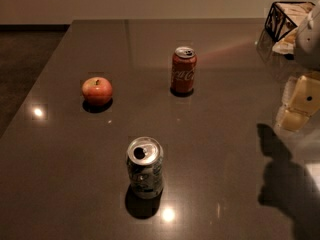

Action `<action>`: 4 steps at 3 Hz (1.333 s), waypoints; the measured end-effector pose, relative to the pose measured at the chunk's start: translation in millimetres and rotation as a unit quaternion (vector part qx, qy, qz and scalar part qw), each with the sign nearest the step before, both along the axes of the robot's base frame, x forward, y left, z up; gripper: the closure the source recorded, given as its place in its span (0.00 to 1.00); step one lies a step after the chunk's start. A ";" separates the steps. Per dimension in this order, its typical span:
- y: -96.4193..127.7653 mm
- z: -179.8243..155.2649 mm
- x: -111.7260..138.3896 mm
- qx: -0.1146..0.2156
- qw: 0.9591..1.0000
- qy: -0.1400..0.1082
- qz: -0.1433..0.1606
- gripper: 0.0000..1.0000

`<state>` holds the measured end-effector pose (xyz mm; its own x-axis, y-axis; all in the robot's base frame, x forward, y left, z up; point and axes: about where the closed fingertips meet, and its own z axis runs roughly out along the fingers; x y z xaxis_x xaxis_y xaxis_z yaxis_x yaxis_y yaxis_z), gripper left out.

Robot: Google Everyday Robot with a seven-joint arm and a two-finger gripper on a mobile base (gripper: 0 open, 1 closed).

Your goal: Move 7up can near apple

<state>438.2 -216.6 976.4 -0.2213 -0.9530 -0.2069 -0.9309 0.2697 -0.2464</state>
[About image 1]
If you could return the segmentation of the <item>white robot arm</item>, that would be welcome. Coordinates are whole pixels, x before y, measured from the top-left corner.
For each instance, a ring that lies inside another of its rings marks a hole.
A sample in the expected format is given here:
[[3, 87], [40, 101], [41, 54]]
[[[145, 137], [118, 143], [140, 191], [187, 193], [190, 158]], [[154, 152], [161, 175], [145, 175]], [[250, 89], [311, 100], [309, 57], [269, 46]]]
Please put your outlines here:
[[298, 26], [293, 55], [308, 72], [289, 77], [276, 122], [283, 129], [299, 131], [320, 110], [320, 2]]

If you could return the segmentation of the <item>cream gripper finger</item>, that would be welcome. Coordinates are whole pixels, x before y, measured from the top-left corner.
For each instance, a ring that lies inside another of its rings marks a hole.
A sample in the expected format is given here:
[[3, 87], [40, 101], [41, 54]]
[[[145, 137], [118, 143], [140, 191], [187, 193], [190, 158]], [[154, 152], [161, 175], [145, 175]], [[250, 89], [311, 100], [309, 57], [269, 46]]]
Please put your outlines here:
[[290, 76], [284, 88], [282, 103], [291, 111], [313, 116], [320, 109], [320, 73]]
[[276, 116], [276, 125], [288, 131], [299, 131], [309, 121], [309, 117], [281, 106]]

